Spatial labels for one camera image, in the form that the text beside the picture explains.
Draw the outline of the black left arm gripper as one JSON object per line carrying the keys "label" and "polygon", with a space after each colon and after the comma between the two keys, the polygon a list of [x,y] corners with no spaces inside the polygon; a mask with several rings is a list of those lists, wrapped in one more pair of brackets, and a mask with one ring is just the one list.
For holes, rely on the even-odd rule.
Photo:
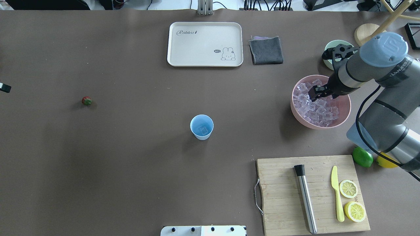
{"label": "black left arm gripper", "polygon": [[0,91],[5,92],[5,93],[10,93],[11,86],[10,85],[6,85],[4,83],[0,83]]}

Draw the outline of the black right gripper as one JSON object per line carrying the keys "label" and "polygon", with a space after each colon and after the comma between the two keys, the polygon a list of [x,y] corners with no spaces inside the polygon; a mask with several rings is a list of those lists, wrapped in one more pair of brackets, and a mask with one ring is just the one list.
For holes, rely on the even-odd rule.
{"label": "black right gripper", "polygon": [[344,85],[336,74],[332,74],[329,77],[327,84],[324,86],[316,85],[308,91],[308,95],[312,102],[328,96],[332,96],[332,98],[335,99],[350,93],[351,87]]}

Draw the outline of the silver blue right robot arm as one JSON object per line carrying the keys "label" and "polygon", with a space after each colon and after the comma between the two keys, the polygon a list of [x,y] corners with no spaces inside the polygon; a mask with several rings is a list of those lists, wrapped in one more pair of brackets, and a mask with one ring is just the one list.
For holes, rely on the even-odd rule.
{"label": "silver blue right robot arm", "polygon": [[408,44],[397,33],[383,32],[361,47],[337,45],[322,54],[332,60],[334,73],[323,86],[312,87],[312,101],[333,99],[359,89],[371,80],[380,94],[362,112],[363,100],[347,137],[371,154],[385,157],[419,180],[420,136],[404,125],[419,107],[419,61],[408,55]]}

